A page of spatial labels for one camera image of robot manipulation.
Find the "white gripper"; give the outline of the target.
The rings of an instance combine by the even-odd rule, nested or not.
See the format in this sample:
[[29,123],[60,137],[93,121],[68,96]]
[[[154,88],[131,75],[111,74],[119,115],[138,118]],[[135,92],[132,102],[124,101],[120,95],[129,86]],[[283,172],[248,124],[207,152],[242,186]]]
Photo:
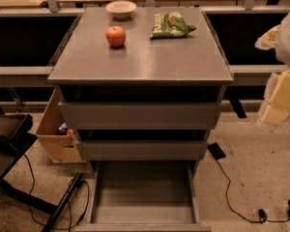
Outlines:
[[[257,39],[255,47],[269,50],[276,47],[279,26],[275,26]],[[270,98],[270,104],[262,104],[260,108],[260,122],[277,127],[290,114],[290,70],[283,72],[277,78],[277,84]]]

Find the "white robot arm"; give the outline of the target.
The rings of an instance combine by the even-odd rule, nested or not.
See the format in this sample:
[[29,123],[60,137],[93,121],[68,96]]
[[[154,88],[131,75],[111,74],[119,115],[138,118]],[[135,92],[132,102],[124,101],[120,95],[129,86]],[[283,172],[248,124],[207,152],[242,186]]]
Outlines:
[[262,50],[273,48],[276,59],[288,67],[281,74],[271,74],[259,109],[259,128],[273,131],[290,114],[290,12],[279,25],[260,37],[255,47]]

